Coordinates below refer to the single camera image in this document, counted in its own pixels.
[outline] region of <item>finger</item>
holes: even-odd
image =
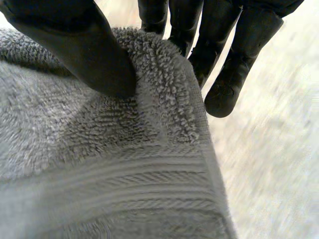
[[[0,10],[17,30],[50,50],[90,88],[109,96],[132,96],[136,85],[134,68],[99,8],[92,0],[60,3],[57,5],[56,0],[13,0],[9,8],[7,0],[0,0]],[[52,12],[61,15],[51,16],[47,11],[49,6],[53,6]]]
[[[177,45],[183,56],[192,47],[203,0],[169,0],[170,24],[169,40]]]
[[[205,99],[207,112],[226,117],[234,109],[244,82],[262,48],[283,24],[274,11],[244,8],[223,69]]]
[[[204,1],[199,38],[189,57],[201,87],[213,70],[240,12],[241,8],[230,0]]]
[[[163,37],[167,21],[168,0],[138,0],[142,30]]]

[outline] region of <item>white carpet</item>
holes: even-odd
[[[137,0],[98,4],[111,26],[140,26]],[[261,52],[234,112],[208,117],[240,239],[319,239],[318,29],[319,1],[307,0]]]

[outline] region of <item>glove finger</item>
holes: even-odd
[[[178,46],[182,56],[192,47],[204,0],[169,0],[172,29],[169,40]]]
[[[168,11],[168,0],[138,0],[142,30],[163,37]]]

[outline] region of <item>fabric texture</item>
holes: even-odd
[[[191,64],[153,34],[113,31],[138,76],[126,101],[0,30],[0,235],[236,238]]]

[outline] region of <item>black glove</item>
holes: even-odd
[[[222,118],[233,111],[250,69],[283,24],[282,17],[295,11],[303,0],[139,0],[145,31],[163,35],[167,2],[172,25],[169,40],[183,56],[189,54],[202,12],[199,39],[189,57],[201,87],[239,18],[227,59],[205,99],[207,112]]]

